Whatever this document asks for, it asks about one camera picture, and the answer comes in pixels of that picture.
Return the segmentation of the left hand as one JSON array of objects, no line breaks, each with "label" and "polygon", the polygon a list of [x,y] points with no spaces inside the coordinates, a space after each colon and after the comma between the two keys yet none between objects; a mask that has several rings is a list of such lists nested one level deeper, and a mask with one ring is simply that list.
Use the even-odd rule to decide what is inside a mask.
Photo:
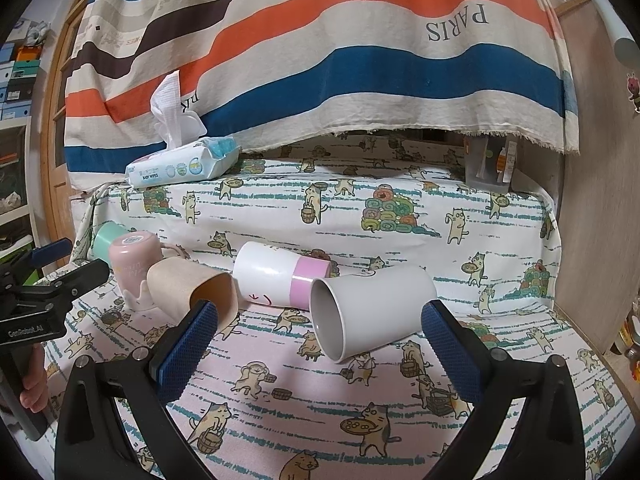
[{"label": "left hand", "polygon": [[42,345],[34,344],[20,395],[20,401],[25,410],[37,414],[47,406],[49,400],[47,381]]}]

